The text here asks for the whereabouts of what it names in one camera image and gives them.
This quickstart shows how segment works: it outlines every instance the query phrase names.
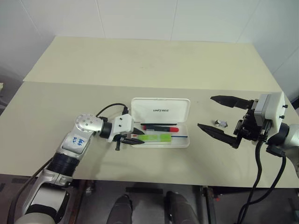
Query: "white tiled wall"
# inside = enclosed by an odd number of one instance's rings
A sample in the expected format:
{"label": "white tiled wall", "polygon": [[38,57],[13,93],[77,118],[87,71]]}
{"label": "white tiled wall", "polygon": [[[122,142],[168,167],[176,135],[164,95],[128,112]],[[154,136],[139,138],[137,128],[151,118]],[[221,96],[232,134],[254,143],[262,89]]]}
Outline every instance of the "white tiled wall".
{"label": "white tiled wall", "polygon": [[293,100],[298,13],[298,0],[0,0],[0,77],[26,76],[55,35],[252,42]]}

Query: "green highlighter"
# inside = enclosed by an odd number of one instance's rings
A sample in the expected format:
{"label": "green highlighter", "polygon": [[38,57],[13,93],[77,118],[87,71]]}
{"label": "green highlighter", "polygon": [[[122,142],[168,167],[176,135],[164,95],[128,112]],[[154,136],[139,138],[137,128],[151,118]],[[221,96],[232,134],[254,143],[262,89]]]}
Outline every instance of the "green highlighter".
{"label": "green highlighter", "polygon": [[171,134],[141,134],[137,138],[144,142],[171,142]]}

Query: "black cable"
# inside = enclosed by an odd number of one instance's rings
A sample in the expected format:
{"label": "black cable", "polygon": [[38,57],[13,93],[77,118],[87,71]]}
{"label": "black cable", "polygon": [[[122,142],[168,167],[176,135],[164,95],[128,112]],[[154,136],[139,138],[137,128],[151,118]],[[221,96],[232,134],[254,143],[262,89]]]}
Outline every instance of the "black cable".
{"label": "black cable", "polygon": [[18,193],[14,196],[13,200],[11,201],[9,211],[8,211],[8,217],[7,217],[7,224],[13,224],[14,223],[14,214],[15,214],[15,208],[18,202],[18,199],[21,195],[21,193],[24,191],[24,189],[30,184],[30,182],[51,162],[52,158],[49,159],[45,164],[43,164],[42,167],[38,169],[21,187],[21,189],[18,191]]}
{"label": "black cable", "polygon": [[[271,185],[271,187],[267,190],[267,192],[266,192],[263,196],[261,196],[260,198],[254,200],[254,201],[252,201],[252,202],[250,202],[250,203],[248,203],[248,206],[249,206],[249,205],[252,205],[252,204],[259,203],[260,201],[264,200],[264,199],[265,199],[265,198],[266,198],[266,197],[267,197],[267,196],[274,190],[274,188],[276,187],[276,185],[277,185],[277,183],[278,183],[278,181],[279,181],[279,179],[280,179],[282,173],[284,172],[285,165],[286,165],[286,158],[285,158],[285,156],[283,156],[283,157],[282,157],[282,163],[281,163],[280,170],[279,170],[279,172],[278,172],[278,174],[277,174],[277,176],[276,176],[276,178],[275,178],[273,184]],[[243,210],[245,209],[246,205],[247,205],[247,204],[245,204],[245,205],[242,206],[240,212],[243,211]]]}
{"label": "black cable", "polygon": [[261,179],[261,175],[262,175],[262,164],[261,164],[261,159],[260,159],[260,152],[261,152],[261,147],[263,145],[264,141],[263,140],[259,140],[257,145],[256,145],[256,165],[257,165],[257,175],[256,175],[256,181],[254,182],[252,188],[251,188],[251,191],[250,191],[250,194],[248,196],[248,199],[247,199],[247,202],[246,204],[244,205],[245,208],[244,210],[240,210],[239,212],[239,216],[238,216],[238,221],[237,221],[237,224],[241,224],[243,219],[245,218],[246,216],[246,213],[247,213],[247,210],[248,210],[248,207],[249,207],[249,203],[251,201],[251,198],[253,196],[253,193],[256,189],[256,186],[258,184],[258,182],[260,181]]}
{"label": "black cable", "polygon": [[128,107],[125,105],[125,104],[122,104],[122,103],[115,103],[115,104],[110,104],[106,107],[104,107],[100,112],[97,113],[97,115],[95,115],[96,117],[99,117],[99,115],[104,111],[106,110],[107,108],[111,107],[111,106],[116,106],[116,105],[120,105],[120,106],[123,106],[123,111],[122,111],[122,114],[126,114],[128,113]]}

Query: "table surface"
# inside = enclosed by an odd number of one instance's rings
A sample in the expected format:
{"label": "table surface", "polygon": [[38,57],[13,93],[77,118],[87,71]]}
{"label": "table surface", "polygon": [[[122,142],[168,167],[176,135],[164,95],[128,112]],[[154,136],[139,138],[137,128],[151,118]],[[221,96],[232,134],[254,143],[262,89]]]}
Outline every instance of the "table surface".
{"label": "table surface", "polygon": [[[245,110],[224,107],[210,100],[214,95],[258,98],[257,91],[224,91],[164,89],[78,84],[25,82],[0,119],[2,151],[0,170],[4,174],[30,175],[47,161],[60,145],[82,112],[97,113],[113,102],[130,105],[134,97],[188,98],[191,101],[186,126],[188,148],[135,148],[94,137],[80,162],[74,178],[133,182],[250,187],[256,176],[255,146],[243,140],[238,149],[208,136],[197,123],[212,120],[228,122],[225,132],[232,134]],[[121,108],[107,110],[112,118]],[[299,123],[289,107],[286,123]],[[259,187],[269,187],[277,174],[281,159],[262,148],[263,174]],[[290,161],[278,187],[298,187],[298,179]]]}
{"label": "table surface", "polygon": [[[251,187],[255,146],[239,149],[214,140],[197,127],[228,121],[232,134],[245,113],[210,100],[213,95],[258,98],[281,91],[251,44],[108,40],[56,37],[0,117],[0,172],[31,175],[48,160],[83,112],[134,97],[188,98],[188,148],[134,148],[94,138],[75,178]],[[120,108],[111,108],[111,118]],[[292,107],[286,123],[298,123]],[[261,153],[259,187],[269,187],[280,159]],[[298,187],[288,161],[278,187]]]}

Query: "red pen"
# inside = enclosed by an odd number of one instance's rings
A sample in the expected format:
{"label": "red pen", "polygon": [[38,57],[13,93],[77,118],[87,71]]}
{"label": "red pen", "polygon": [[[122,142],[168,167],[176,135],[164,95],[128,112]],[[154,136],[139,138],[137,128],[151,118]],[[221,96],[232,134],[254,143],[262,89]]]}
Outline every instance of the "red pen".
{"label": "red pen", "polygon": [[157,131],[157,132],[178,132],[179,131],[179,128],[177,127],[149,126],[149,125],[144,125],[142,129],[146,131]]}

